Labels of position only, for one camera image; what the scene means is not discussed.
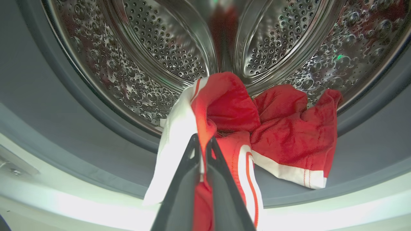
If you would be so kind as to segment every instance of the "washing machine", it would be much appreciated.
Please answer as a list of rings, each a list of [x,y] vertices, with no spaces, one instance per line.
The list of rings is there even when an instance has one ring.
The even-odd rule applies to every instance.
[[[308,107],[327,88],[344,96],[326,188],[255,167],[267,230],[409,228],[410,1],[232,2],[1,2],[6,222],[15,209],[63,230],[81,230],[80,221],[99,225],[89,230],[149,230],[158,206],[141,200],[154,174],[160,121],[185,86],[229,68],[251,97],[285,83],[307,93]],[[239,15],[226,56],[207,30],[219,4]],[[244,19],[258,7],[253,21]],[[185,20],[192,14],[199,19]],[[182,23],[166,23],[172,20]],[[241,33],[247,28],[255,30]]]

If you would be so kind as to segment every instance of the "laundry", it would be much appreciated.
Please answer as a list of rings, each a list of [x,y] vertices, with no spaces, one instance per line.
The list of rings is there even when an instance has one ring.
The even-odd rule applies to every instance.
[[[203,153],[214,136],[259,230],[263,209],[254,164],[297,184],[324,188],[337,142],[341,93],[327,89],[307,109],[307,95],[291,85],[272,87],[252,100],[230,72],[198,79],[187,87],[164,124],[153,180],[144,204],[163,201],[192,134]],[[193,230],[213,230],[212,188],[204,178],[195,189]]]

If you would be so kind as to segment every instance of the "white fabric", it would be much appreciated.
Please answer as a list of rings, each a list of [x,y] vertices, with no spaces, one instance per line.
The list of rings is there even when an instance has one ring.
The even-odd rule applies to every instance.
[[[309,169],[283,165],[254,150],[252,150],[251,153],[255,164],[267,170],[277,178],[289,180],[312,189],[322,189],[326,186],[327,178],[324,177],[323,170],[312,171]]]
[[[153,205],[164,200],[187,144],[191,136],[197,133],[196,117],[191,109],[194,87],[187,87],[181,93],[165,121],[154,177],[145,193],[143,205]]]
[[[256,214],[256,203],[258,206],[258,214],[261,214],[263,210],[263,199],[261,197],[260,188],[257,185],[254,176],[254,165],[253,165],[253,156],[247,156],[247,153],[251,153],[251,148],[248,145],[243,145],[240,148],[240,153],[238,156],[238,178],[240,180],[240,184],[242,190],[245,195],[245,205],[247,208],[248,213],[250,214],[251,220],[254,222],[255,214]],[[248,174],[250,176],[251,184],[249,184],[247,178],[247,165],[246,161],[248,158]],[[257,201],[254,201],[254,195],[251,189],[251,186],[254,188],[254,192],[257,198]]]

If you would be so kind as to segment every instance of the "white trim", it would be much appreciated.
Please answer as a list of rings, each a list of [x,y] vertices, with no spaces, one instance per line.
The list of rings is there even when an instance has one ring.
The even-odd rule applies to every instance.
[[[312,171],[294,166],[279,164],[276,161],[251,150],[254,162],[280,179],[289,180],[299,185],[312,189],[325,188],[327,178],[323,170]]]
[[[263,197],[261,196],[260,187],[258,186],[255,175],[254,175],[254,159],[253,159],[253,156],[250,155],[248,158],[249,158],[249,162],[248,162],[249,168],[248,169],[250,170],[249,173],[250,173],[251,183],[254,187],[254,191],[255,191],[256,196],[257,196],[257,204],[258,204],[259,221],[257,223],[256,228],[257,228],[257,230],[261,231],[262,227],[263,227],[263,226],[260,225],[261,218],[263,217],[261,214],[263,213],[263,209],[264,209]]]
[[[251,190],[251,187],[247,179],[247,172],[246,172],[247,152],[251,152],[250,146],[248,145],[241,146],[240,153],[238,155],[238,166],[237,166],[238,167],[238,178],[240,180],[240,185],[245,195],[245,207],[247,207],[251,220],[254,222],[256,211],[255,211],[255,201],[254,201],[253,192]]]
[[[203,89],[206,86],[206,84],[208,82],[208,78],[209,77],[205,77],[205,78],[197,79],[196,81],[194,81],[194,84],[192,85],[194,87],[194,90],[193,90],[194,93],[196,91],[197,82],[200,81],[200,84],[199,84],[199,89],[198,89],[197,93],[195,95],[193,95],[193,97],[191,99],[191,102],[193,102],[193,100],[197,97],[200,90]]]

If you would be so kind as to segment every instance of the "metal screw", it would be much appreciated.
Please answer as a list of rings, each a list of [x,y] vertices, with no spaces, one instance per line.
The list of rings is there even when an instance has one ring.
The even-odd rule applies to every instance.
[[[20,172],[19,170],[17,170],[17,169],[10,169],[10,171],[11,171],[14,175],[16,175],[16,176],[20,176],[20,175],[21,175],[21,172]]]

